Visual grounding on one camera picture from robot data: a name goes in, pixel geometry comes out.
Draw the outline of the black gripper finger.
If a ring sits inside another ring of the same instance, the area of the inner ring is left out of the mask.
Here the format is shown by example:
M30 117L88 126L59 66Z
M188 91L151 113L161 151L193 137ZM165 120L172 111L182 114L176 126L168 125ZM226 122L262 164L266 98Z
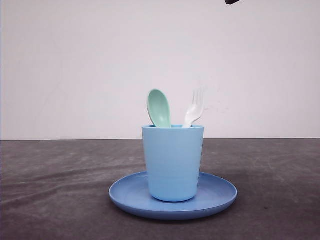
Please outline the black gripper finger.
M240 0L225 0L225 3L227 4L227 5L232 5L232 4L234 4L234 3L237 3L237 2L239 2Z

